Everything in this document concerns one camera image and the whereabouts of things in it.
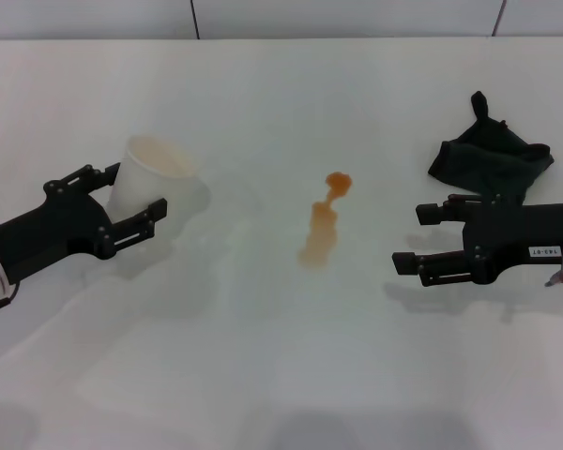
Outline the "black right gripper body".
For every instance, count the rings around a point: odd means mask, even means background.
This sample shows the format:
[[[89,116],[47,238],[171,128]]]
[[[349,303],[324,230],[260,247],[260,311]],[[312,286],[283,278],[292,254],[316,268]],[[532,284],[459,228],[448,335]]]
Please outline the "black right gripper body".
[[[493,201],[490,222],[464,224],[464,251],[472,253],[473,282],[487,285],[519,265],[554,264],[563,283],[563,203],[515,205]]]

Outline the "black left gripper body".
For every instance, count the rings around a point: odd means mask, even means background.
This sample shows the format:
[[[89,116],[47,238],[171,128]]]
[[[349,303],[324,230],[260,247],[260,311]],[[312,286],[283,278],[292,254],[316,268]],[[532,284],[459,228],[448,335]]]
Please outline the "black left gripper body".
[[[36,209],[0,225],[0,263],[16,284],[70,255],[112,257],[112,223],[91,193],[104,181],[51,181]]]

